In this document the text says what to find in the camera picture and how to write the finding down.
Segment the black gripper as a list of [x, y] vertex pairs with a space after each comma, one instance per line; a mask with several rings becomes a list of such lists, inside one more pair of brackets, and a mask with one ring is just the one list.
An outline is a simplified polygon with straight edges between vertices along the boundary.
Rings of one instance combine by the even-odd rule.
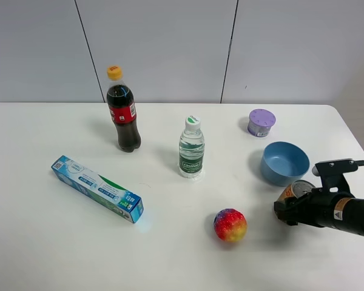
[[319, 189], [292, 189], [292, 196], [274, 203], [276, 217], [288, 226], [298, 223], [314, 227], [333, 227], [333, 208], [336, 193], [322, 193]]

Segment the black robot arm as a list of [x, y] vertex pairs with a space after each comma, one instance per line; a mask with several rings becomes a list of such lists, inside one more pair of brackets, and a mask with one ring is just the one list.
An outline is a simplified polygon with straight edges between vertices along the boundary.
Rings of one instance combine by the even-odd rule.
[[324, 192], [314, 188], [274, 203], [277, 218], [289, 226], [305, 224], [364, 236], [364, 199], [348, 192]]

